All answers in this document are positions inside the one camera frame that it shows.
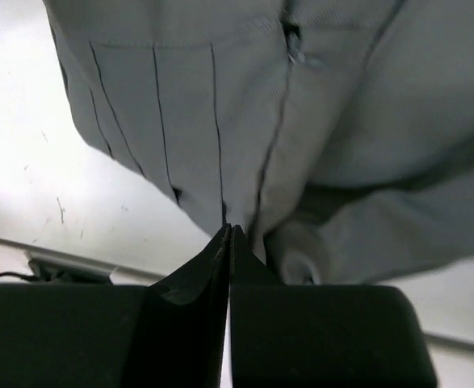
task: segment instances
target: clothing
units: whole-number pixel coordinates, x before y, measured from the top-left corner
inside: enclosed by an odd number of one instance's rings
[[[286,282],[474,255],[474,0],[45,4],[84,140]]]

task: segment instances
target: gray fabric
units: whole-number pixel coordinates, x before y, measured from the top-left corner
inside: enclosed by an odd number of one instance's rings
[[[286,282],[474,254],[474,0],[45,3],[84,140]]]

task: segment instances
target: black cable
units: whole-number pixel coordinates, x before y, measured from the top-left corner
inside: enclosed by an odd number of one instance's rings
[[[18,272],[0,272],[0,277],[10,276],[15,277],[17,279],[28,281],[29,283],[40,282],[41,279],[38,276],[34,275],[24,275]]]

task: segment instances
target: jacket sleeve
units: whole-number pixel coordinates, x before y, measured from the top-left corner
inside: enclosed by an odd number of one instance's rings
[[[324,224],[294,216],[266,247],[289,284],[370,283],[473,256],[474,168],[422,190],[373,192]]]

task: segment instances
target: black object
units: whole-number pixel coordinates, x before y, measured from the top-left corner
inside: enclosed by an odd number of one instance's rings
[[[283,285],[224,227],[151,287],[0,285],[0,387],[436,387],[396,289]]]

